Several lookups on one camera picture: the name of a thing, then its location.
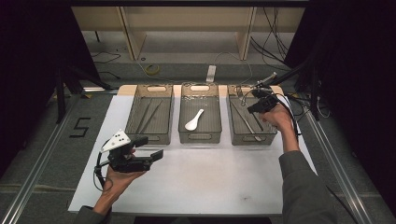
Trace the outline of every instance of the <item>white table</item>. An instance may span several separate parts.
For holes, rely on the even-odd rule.
[[[95,205],[101,192],[93,185],[93,167],[103,143],[126,126],[133,96],[114,96],[69,206]],[[225,94],[220,94],[222,133],[219,144],[180,144],[180,93],[175,91],[171,144],[139,147],[136,156],[163,148],[163,158],[139,177],[113,206],[113,212],[136,216],[268,216],[282,212],[282,155],[280,133],[271,146],[236,147],[231,144]],[[304,139],[300,149],[315,170]]]

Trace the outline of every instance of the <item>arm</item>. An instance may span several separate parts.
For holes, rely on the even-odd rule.
[[[279,158],[283,175],[284,223],[336,223],[332,198],[299,149],[291,118],[283,105],[260,114],[282,134],[284,154]]]
[[[128,188],[128,186],[145,172],[119,173],[110,166],[107,168],[106,182],[102,195],[94,208],[83,206],[74,221],[75,224],[107,223],[109,221],[111,206]]]

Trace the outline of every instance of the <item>hand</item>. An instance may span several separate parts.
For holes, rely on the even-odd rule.
[[[121,196],[132,181],[144,173],[145,172],[120,173],[114,171],[111,166],[108,166],[103,192],[96,206],[93,208],[93,211],[105,216],[111,205]]]
[[[260,113],[262,121],[268,121],[276,126],[281,132],[292,128],[291,117],[288,110],[281,104],[276,105],[270,112]]]

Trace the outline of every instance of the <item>white spoon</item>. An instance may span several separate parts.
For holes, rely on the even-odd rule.
[[[197,115],[195,115],[195,118],[190,120],[190,122],[188,122],[184,127],[189,131],[194,131],[198,125],[198,118],[201,116],[202,113],[204,113],[204,110],[200,109]]]

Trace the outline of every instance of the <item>sleeve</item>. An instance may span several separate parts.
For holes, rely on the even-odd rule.
[[[337,223],[329,191],[311,170],[303,153],[286,152],[279,162],[283,176],[284,223]]]
[[[79,209],[74,224],[107,224],[110,223],[111,209],[107,212],[106,216],[102,216],[92,211],[89,206],[82,206]]]

